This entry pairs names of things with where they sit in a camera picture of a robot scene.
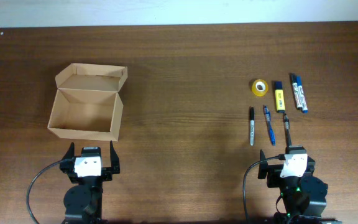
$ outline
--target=box lid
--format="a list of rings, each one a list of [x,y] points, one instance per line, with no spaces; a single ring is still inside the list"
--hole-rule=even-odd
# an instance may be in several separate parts
[[[127,76],[127,67],[72,63],[55,80],[59,89],[118,92]]]

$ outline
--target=brown tabletop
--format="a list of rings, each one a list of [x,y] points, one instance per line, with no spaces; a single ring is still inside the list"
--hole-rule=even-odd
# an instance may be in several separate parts
[[[358,223],[358,22],[0,29],[0,223],[31,223],[30,181],[72,142],[47,130],[55,75],[72,62],[128,67],[115,143],[121,174],[104,184],[103,218],[245,219],[244,172],[260,149],[285,152],[271,86],[281,80],[292,142],[329,184],[323,216]],[[296,110],[288,72],[301,75],[309,114]],[[269,84],[264,97],[250,90],[255,78]],[[276,146],[262,105],[272,111]],[[100,146],[109,165],[108,142],[74,142],[77,154]],[[271,217],[279,190],[258,180],[257,169],[247,180],[250,216]],[[72,186],[57,168],[41,176],[30,196],[40,223],[64,219]]]

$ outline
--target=yellow tape roll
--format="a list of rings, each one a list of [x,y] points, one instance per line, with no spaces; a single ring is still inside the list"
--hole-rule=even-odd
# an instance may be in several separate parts
[[[251,89],[255,95],[264,96],[267,93],[267,90],[269,90],[269,86],[265,80],[255,80]]]

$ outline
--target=white background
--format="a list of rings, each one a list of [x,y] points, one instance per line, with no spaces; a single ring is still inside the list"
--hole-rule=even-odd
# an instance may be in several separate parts
[[[358,0],[0,0],[0,27],[358,21]]]

